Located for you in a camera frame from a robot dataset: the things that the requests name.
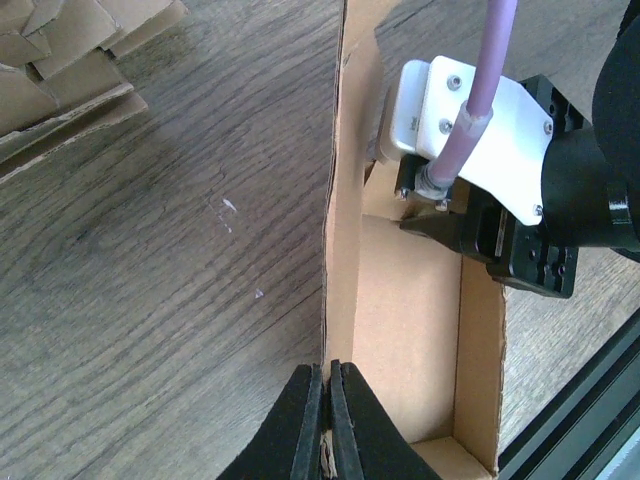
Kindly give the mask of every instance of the purple tube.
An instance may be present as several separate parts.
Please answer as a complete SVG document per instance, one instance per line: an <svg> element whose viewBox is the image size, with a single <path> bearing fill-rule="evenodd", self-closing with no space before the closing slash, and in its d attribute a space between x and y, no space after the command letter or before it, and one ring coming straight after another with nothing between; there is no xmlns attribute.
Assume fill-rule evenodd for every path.
<svg viewBox="0 0 640 480"><path fill-rule="evenodd" d="M518 0L489 0L469 100L462 104L442 152L427 169L429 180L436 187L453 185L491 119L517 5Z"/></svg>

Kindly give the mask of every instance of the white bracket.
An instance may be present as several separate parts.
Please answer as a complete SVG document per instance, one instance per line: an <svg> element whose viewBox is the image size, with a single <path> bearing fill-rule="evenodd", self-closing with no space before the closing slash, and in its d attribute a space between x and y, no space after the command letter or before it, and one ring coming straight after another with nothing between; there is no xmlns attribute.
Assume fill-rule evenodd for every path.
<svg viewBox="0 0 640 480"><path fill-rule="evenodd" d="M469 98L474 74L475 67L443 56L431 64L405 64L387 98L379 155L436 159L448 138L447 122L455 122ZM493 118L460 177L491 193L524 225L537 225L542 220L542 164L552 133L547 112L519 83L501 77Z"/></svg>

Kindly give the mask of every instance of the black cylinder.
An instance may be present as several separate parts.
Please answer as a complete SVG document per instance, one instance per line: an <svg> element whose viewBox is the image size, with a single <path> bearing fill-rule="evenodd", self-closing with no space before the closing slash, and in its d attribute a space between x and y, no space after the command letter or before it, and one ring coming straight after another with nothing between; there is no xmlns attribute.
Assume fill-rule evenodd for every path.
<svg viewBox="0 0 640 480"><path fill-rule="evenodd" d="M605 160L593 129L553 139L542 169L542 201L554 244L640 251L640 191Z"/></svg>

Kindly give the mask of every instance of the wood grain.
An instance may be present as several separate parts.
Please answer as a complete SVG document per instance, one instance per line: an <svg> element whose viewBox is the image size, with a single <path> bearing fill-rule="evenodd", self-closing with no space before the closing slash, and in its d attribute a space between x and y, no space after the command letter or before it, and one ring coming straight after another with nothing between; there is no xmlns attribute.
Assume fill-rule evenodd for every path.
<svg viewBox="0 0 640 480"><path fill-rule="evenodd" d="M120 62L151 111L0 190L0 478L212 478L319 359L341 4L185 3ZM507 73L588 111L624 3L523 2ZM473 62L483 15L405 2L387 81ZM509 292L504 445L639 306L636 265L581 255L573 303Z"/></svg>

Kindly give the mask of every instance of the black frame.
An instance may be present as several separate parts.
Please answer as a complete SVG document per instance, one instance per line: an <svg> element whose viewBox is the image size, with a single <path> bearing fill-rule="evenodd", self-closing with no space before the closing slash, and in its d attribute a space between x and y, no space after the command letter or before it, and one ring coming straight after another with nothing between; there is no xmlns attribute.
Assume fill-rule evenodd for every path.
<svg viewBox="0 0 640 480"><path fill-rule="evenodd" d="M595 479L640 428L640 310L500 455L500 479Z"/></svg>

